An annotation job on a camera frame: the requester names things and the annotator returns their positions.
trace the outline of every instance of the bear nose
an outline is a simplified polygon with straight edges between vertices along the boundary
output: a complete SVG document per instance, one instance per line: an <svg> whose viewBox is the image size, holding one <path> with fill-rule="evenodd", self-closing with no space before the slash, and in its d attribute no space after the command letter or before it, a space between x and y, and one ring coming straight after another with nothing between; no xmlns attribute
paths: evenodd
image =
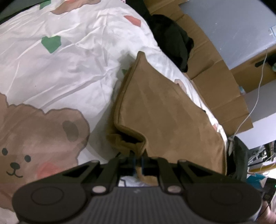
<svg viewBox="0 0 276 224"><path fill-rule="evenodd" d="M11 168L13 168L14 170L19 170L20 169L20 165L16 162L11 162L10 163Z"/></svg>

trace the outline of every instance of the brown cloth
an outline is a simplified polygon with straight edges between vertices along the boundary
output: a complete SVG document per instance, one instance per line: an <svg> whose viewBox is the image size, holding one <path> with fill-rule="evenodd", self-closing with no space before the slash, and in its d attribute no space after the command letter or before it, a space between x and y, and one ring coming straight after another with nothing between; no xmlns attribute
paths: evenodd
<svg viewBox="0 0 276 224"><path fill-rule="evenodd" d="M186 159L226 174L224 142L204 110L139 52L121 85L107 128L113 147L128 155Z"/></svg>

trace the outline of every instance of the cardboard box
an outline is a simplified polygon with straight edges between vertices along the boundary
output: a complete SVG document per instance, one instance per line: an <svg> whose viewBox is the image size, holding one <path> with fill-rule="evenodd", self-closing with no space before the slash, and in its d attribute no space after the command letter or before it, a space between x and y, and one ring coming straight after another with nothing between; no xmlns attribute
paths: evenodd
<svg viewBox="0 0 276 224"><path fill-rule="evenodd" d="M276 45L268 49L268 56L273 53L276 53ZM262 74L262 66L256 68L255 64L264 60L265 56L266 50L231 70L238 85L242 86L247 93L258 88ZM275 79L276 73L272 70L271 66L266 63L261 85L265 85Z"/></svg>
<svg viewBox="0 0 276 224"><path fill-rule="evenodd" d="M179 4L183 2L185 1L145 0L151 14L163 14L173 19L194 40L195 46L188 60L187 75L223 126L226 135L231 136L248 116L247 105L235 78L215 46L201 28L181 11ZM239 132L252 127L249 118Z"/></svg>

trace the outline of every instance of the folded cloth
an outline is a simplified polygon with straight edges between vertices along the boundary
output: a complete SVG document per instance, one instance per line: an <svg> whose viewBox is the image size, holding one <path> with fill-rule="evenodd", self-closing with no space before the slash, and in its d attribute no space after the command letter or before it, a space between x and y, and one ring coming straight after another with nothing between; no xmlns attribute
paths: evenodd
<svg viewBox="0 0 276 224"><path fill-rule="evenodd" d="M160 49L172 60L182 72L188 71L187 61L194 47L193 39L189 38L175 21L164 15L150 15L143 0L126 0L148 23L154 39Z"/></svg>
<svg viewBox="0 0 276 224"><path fill-rule="evenodd" d="M107 139L122 154L186 159L226 174L224 141L207 114L181 87L139 52L125 74L107 127Z"/></svg>

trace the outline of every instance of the white cable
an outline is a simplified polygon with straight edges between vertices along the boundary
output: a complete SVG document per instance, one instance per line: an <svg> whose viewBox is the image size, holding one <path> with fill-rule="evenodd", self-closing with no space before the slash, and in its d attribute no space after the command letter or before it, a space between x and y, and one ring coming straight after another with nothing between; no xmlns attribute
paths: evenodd
<svg viewBox="0 0 276 224"><path fill-rule="evenodd" d="M266 59L267 59L267 54L268 54L268 49L266 49L266 57L264 59L264 62L262 64L262 76L261 76L261 80L260 80L260 83L258 85L258 96L257 96L257 100L256 100L256 103L255 103L255 106L253 107L253 109L251 110L251 112L249 113L249 115L244 119L244 121L240 124L240 126L238 127L238 129L236 130L236 132L234 133L234 135L232 137L229 137L229 140L231 142L234 141L234 137L236 136L236 134L238 133L239 129L241 128L241 126L244 124L244 122L246 122L246 120L250 117L250 115L253 113L253 111L255 110L257 104L258 104L258 101L259 101L259 96L260 96L260 87L261 87L261 83L262 83L262 78L264 76L264 64L266 63Z"/></svg>

